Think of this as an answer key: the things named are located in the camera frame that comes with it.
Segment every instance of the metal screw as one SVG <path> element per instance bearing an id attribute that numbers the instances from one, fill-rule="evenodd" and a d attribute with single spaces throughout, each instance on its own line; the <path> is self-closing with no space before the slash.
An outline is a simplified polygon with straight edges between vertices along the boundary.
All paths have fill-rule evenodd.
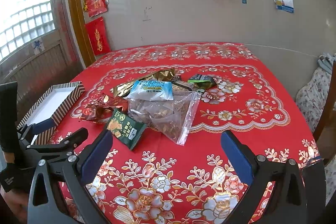
<path id="1" fill-rule="evenodd" d="M 68 158 L 68 161 L 70 161 L 70 162 L 74 162 L 76 159 L 77 159 L 77 157 L 76 157 L 75 155 L 71 155 L 71 156 Z"/>
<path id="2" fill-rule="evenodd" d="M 40 160 L 39 161 L 39 166 L 45 165 L 45 160 Z"/>
<path id="3" fill-rule="evenodd" d="M 290 165 L 296 165 L 296 161 L 293 159 L 289 159 L 288 162 Z"/>
<path id="4" fill-rule="evenodd" d="M 266 158 L 265 158 L 264 155 L 258 155 L 258 156 L 257 156 L 257 160 L 263 162 L 263 161 L 266 160 Z"/>

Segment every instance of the red tablecloth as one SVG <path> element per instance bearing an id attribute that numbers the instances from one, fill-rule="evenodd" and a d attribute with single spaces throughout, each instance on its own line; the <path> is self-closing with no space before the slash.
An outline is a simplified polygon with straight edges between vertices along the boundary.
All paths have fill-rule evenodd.
<path id="1" fill-rule="evenodd" d="M 87 185 L 100 209 L 113 223 L 220 224 L 245 192 L 220 145 L 225 129 L 256 154 L 304 166 L 318 155 L 313 136 L 290 95 L 244 45 L 178 43 L 111 52 L 80 73 L 86 92 L 65 116 L 50 140 L 59 143 L 81 127 L 88 139 L 103 123 L 80 121 L 84 106 L 101 92 L 160 69 L 176 69 L 182 80 L 196 73 L 211 75 L 217 87 L 202 95 L 184 146 L 147 128 L 131 152 L 114 139 L 95 180 Z M 268 184 L 253 215 L 262 214 L 272 190 Z M 63 193 L 77 219 L 66 185 Z"/>

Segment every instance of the wall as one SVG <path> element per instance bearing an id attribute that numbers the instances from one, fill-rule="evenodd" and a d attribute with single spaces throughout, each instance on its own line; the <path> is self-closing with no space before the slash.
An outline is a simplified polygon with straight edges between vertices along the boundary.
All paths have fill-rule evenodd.
<path id="1" fill-rule="evenodd" d="M 336 51 L 336 1 L 294 0 L 294 8 L 293 14 L 276 10 L 273 0 L 247 0 L 247 5 L 241 0 L 109 0 L 102 16 L 114 50 L 173 42 L 244 43 L 294 97 L 310 80 L 317 57 Z M 85 13 L 86 22 L 95 18 Z"/>

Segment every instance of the gold snack package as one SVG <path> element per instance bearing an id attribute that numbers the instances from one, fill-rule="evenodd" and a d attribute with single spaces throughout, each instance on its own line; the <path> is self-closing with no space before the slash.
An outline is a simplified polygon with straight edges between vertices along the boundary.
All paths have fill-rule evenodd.
<path id="1" fill-rule="evenodd" d="M 142 78 L 138 78 L 138 79 L 134 79 L 130 82 L 127 83 L 123 83 L 120 84 L 118 86 L 113 87 L 112 89 L 110 89 L 111 92 L 113 92 L 113 96 L 120 96 L 120 97 L 124 97 L 126 96 L 132 89 L 134 82 L 139 80 L 150 80 L 152 78 L 156 79 L 157 81 L 165 81 L 165 82 L 169 82 L 173 77 L 175 76 L 175 69 L 171 68 L 169 70 L 159 70 L 155 73 L 152 73 L 150 75 L 146 75 L 145 77 Z"/>

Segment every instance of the green snack package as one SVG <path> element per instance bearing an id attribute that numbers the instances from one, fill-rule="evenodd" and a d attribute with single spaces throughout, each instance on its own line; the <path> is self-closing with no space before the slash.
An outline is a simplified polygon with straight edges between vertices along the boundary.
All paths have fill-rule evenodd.
<path id="1" fill-rule="evenodd" d="M 195 85 L 201 89 L 208 89 L 216 85 L 216 82 L 212 77 L 199 74 L 192 76 L 188 82 L 195 83 Z"/>
<path id="2" fill-rule="evenodd" d="M 106 129 L 111 131 L 129 150 L 133 150 L 145 128 L 145 123 L 136 122 L 118 109 L 113 111 L 111 119 L 106 124 Z"/>

